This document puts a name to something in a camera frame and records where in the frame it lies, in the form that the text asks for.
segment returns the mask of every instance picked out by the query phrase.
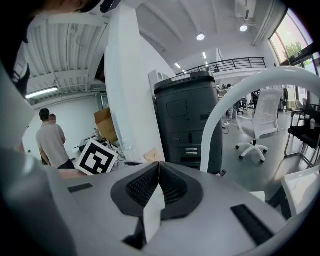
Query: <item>air conditioner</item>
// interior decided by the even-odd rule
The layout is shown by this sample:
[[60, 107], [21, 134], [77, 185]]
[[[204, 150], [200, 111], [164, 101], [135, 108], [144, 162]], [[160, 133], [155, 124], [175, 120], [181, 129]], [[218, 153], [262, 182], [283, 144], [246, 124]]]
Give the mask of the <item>air conditioner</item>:
[[234, 0], [234, 2], [236, 18], [243, 18], [247, 21], [254, 17], [257, 0]]

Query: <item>black chair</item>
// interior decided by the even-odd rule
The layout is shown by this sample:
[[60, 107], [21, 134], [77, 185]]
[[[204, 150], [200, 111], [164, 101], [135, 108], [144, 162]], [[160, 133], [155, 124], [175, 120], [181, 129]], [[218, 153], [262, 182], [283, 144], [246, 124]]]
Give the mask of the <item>black chair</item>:
[[[299, 115], [297, 126], [293, 126], [293, 120], [295, 115]], [[314, 119], [316, 124], [320, 124], [320, 105], [309, 104], [305, 110], [292, 111], [291, 124], [290, 128], [288, 129], [289, 137], [284, 150], [285, 158], [300, 156], [308, 164], [308, 167], [314, 166], [312, 162], [316, 156], [317, 151], [319, 150], [320, 145], [320, 127], [315, 127], [314, 129], [311, 129], [311, 119]], [[298, 126], [300, 120], [304, 120], [303, 126]], [[291, 135], [303, 142], [302, 150], [300, 152], [291, 154], [287, 153]], [[307, 147], [314, 149], [314, 153], [311, 159], [308, 159], [305, 156], [305, 151]]]

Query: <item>tree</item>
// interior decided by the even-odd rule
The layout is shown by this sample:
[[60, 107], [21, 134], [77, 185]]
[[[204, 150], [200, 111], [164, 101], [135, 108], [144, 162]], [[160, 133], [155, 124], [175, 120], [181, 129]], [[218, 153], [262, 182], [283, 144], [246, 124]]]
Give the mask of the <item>tree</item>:
[[289, 45], [285, 46], [286, 51], [282, 51], [285, 59], [288, 59], [287, 53], [289, 55], [289, 58], [292, 57], [293, 55], [297, 54], [298, 52], [302, 51], [302, 46], [300, 42], [295, 42], [295, 43], [291, 43]]

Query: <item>gray t-shirt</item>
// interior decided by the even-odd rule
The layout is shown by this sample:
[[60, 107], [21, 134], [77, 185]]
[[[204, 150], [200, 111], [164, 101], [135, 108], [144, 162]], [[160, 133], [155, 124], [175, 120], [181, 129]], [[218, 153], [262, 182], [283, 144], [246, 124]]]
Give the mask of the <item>gray t-shirt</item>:
[[42, 148], [53, 167], [60, 167], [69, 160], [62, 137], [64, 132], [55, 123], [44, 122], [36, 133], [38, 148]]

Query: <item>white office chair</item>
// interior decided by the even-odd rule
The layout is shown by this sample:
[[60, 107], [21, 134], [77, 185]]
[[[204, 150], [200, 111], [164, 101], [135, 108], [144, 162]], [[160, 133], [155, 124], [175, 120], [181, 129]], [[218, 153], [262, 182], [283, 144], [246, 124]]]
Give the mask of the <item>white office chair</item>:
[[304, 105], [301, 103], [300, 100], [296, 99], [295, 100], [295, 104], [296, 104], [296, 106], [298, 108], [297, 110], [303, 110], [304, 109]]
[[240, 115], [236, 117], [240, 132], [253, 139], [253, 144], [239, 143], [235, 146], [237, 150], [240, 146], [249, 146], [249, 148], [239, 156], [240, 159], [243, 159], [250, 151], [256, 150], [261, 157], [260, 162], [263, 163], [266, 160], [261, 150], [267, 153], [268, 148], [263, 145], [256, 145], [256, 143], [259, 139], [271, 137], [279, 132], [277, 111], [282, 93], [281, 90], [277, 89], [262, 90], [259, 95], [254, 118], [250, 119]]

